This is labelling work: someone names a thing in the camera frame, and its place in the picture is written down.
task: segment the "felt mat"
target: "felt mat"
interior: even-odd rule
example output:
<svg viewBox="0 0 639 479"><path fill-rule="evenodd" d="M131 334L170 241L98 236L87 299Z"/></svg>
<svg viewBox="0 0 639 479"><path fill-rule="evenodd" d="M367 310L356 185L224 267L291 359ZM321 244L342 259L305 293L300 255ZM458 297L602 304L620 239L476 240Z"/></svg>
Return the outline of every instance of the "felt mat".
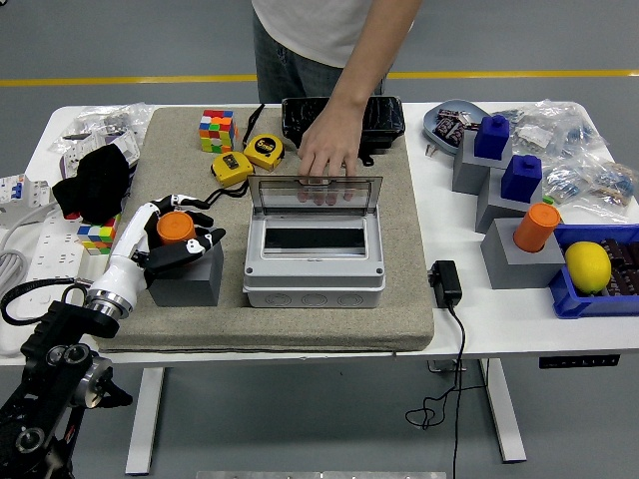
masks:
<svg viewBox="0 0 639 479"><path fill-rule="evenodd" d="M219 187L202 151L198 126L203 108L171 107L155 112L123 212L119 233L143 203L169 194L205 199ZM253 109L234 109L245 134ZM281 110L263 110L253 131L281 135ZM286 153L272 175L296 175L300 159ZM221 197L207 214L227 235L218 306L158 307L143 291L113 339L98 339L103 351L410 351L432 340L431 293L426 277L408 157L403 137L363 176L383 177L379 197L386 287L377 308L253 308L242 293L251 199ZM256 167L256 174L267 172Z"/></svg>

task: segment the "power adapter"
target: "power adapter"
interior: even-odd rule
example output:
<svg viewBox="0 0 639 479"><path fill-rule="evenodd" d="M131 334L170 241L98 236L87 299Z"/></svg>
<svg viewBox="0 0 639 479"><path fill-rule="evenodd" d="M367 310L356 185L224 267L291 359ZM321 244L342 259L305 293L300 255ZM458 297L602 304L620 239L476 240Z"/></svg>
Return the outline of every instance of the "power adapter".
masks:
<svg viewBox="0 0 639 479"><path fill-rule="evenodd" d="M428 272L428 283L434 289L437 307L448 309L461 301L461 284L455 261L436 261Z"/></svg>

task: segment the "gray plastic box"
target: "gray plastic box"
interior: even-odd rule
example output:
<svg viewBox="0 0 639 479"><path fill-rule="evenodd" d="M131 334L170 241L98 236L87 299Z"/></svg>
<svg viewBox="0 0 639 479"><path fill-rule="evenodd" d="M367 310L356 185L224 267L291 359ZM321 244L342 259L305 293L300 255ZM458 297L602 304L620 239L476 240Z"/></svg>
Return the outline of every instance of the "gray plastic box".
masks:
<svg viewBox="0 0 639 479"><path fill-rule="evenodd" d="M491 168L477 197L475 231L485 234L496 218L523 218L530 205L542 201L541 183L532 194L530 203L501 197L501 179L505 170Z"/></svg>
<svg viewBox="0 0 639 479"><path fill-rule="evenodd" d="M555 235L550 235L539 252L526 252L512 236L520 218L496 219L481 242L481 253L493 289L546 287L565 265Z"/></svg>
<svg viewBox="0 0 639 479"><path fill-rule="evenodd" d="M458 193L479 195L481 186L491 168L505 170L512 159L512 139L508 139L501 160L475 157L477 132L466 130L463 141L455 154L452 165L452 190Z"/></svg>
<svg viewBox="0 0 639 479"><path fill-rule="evenodd" d="M217 243L201 258L158 274L149 293L157 306L217 306L223 265Z"/></svg>
<svg viewBox="0 0 639 479"><path fill-rule="evenodd" d="M249 177L243 291L255 307L376 307L381 178Z"/></svg>

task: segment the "white t-shirt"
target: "white t-shirt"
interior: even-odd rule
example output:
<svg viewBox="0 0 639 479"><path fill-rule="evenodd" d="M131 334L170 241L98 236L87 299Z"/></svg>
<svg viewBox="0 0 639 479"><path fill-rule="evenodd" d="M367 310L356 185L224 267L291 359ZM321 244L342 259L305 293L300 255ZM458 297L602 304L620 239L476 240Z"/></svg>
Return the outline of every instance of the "white t-shirt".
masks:
<svg viewBox="0 0 639 479"><path fill-rule="evenodd" d="M265 30L289 50L343 68L371 0L253 0Z"/></svg>

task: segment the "yellow tape measure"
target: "yellow tape measure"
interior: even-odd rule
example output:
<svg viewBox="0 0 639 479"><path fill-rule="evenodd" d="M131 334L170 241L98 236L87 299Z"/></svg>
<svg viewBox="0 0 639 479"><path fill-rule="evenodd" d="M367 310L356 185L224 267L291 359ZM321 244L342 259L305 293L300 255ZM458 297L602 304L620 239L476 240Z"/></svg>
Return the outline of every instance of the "yellow tape measure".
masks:
<svg viewBox="0 0 639 479"><path fill-rule="evenodd" d="M244 154L251 163L271 172L284 157L284 144L275 135L255 135Z"/></svg>
<svg viewBox="0 0 639 479"><path fill-rule="evenodd" d="M243 182L253 172L253 165L240 152L222 153L213 160L211 165L211 173L218 179L222 188Z"/></svg>

